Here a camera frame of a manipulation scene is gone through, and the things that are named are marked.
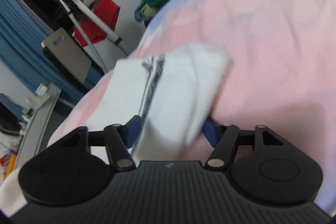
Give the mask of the red garment on rack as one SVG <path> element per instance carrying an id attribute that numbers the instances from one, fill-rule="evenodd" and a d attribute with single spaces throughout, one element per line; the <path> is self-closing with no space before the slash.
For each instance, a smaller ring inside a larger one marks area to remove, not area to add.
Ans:
<path id="1" fill-rule="evenodd" d="M 84 14 L 81 19 L 75 17 L 75 40 L 81 47 L 96 44 L 106 38 L 116 42 L 119 36 L 114 33 L 120 14 L 120 7 L 112 0 L 96 0 L 91 10 L 81 0 L 72 0 Z"/>

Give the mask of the blue curtain left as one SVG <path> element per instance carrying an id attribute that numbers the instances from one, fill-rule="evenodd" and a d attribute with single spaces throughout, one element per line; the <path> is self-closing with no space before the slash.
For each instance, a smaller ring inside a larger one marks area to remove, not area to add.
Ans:
<path id="1" fill-rule="evenodd" d="M 19 0 L 1 0 L 1 61 L 31 92 L 41 83 L 52 82 L 62 89 L 62 98 L 77 104 L 103 74 L 90 68 L 85 90 L 67 80 L 43 53 L 42 41 L 51 34 Z"/>

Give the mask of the white zip-up knit jacket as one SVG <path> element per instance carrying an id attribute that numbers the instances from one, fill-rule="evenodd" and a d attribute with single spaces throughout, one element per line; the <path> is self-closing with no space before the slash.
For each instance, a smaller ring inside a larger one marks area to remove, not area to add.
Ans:
<path id="1" fill-rule="evenodd" d="M 29 203 L 78 205 L 104 192 L 118 174 L 105 147 L 90 147 L 88 133 L 142 118 L 128 149 L 136 168 L 147 160 L 177 160 L 200 134 L 230 54 L 191 43 L 163 55 L 121 59 L 72 109 L 49 146 L 13 172 L 1 186 L 1 211 L 12 217 Z"/>

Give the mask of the pastel pink blue bed cover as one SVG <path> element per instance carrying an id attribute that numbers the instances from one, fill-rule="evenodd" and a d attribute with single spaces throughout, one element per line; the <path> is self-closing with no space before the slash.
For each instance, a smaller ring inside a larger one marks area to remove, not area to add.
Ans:
<path id="1" fill-rule="evenodd" d="M 205 43 L 230 54 L 209 116 L 250 130 L 264 124 L 323 169 L 316 203 L 335 213 L 335 0 L 171 0 L 131 57 Z M 204 160 L 201 134 L 177 160 Z"/>

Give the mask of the beige ironing board panel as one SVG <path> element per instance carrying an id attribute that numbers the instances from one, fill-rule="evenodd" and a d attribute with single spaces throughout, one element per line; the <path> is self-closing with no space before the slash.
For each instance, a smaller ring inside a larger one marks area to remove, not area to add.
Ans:
<path id="1" fill-rule="evenodd" d="M 85 83 L 92 60 L 63 28 L 45 38 L 42 47 L 48 49 L 79 83 Z"/>

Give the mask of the garment steamer stand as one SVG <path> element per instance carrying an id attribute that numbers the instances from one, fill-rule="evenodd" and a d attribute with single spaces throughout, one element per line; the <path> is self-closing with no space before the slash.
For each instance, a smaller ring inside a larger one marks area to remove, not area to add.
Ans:
<path id="1" fill-rule="evenodd" d="M 131 50 L 115 32 L 120 7 L 112 0 L 94 0 L 90 6 L 81 0 L 54 0 L 74 24 L 73 37 L 104 73 Z"/>

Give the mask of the white dressing table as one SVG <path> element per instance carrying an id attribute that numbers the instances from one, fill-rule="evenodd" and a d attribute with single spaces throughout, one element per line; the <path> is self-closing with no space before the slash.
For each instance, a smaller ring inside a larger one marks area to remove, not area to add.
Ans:
<path id="1" fill-rule="evenodd" d="M 24 165 L 39 152 L 47 125 L 61 92 L 62 90 L 58 86 L 50 83 L 48 90 L 41 97 L 44 104 L 35 110 L 27 130 L 23 132 L 24 138 L 17 154 L 15 168 Z"/>

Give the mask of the orange box on table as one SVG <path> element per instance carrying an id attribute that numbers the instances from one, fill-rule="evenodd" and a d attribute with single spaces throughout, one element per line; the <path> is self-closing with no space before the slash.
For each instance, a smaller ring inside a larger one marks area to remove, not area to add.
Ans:
<path id="1" fill-rule="evenodd" d="M 4 150 L 1 148 L 0 158 L 0 178 L 1 182 L 5 180 L 15 169 L 15 165 L 18 157 L 18 149 Z"/>

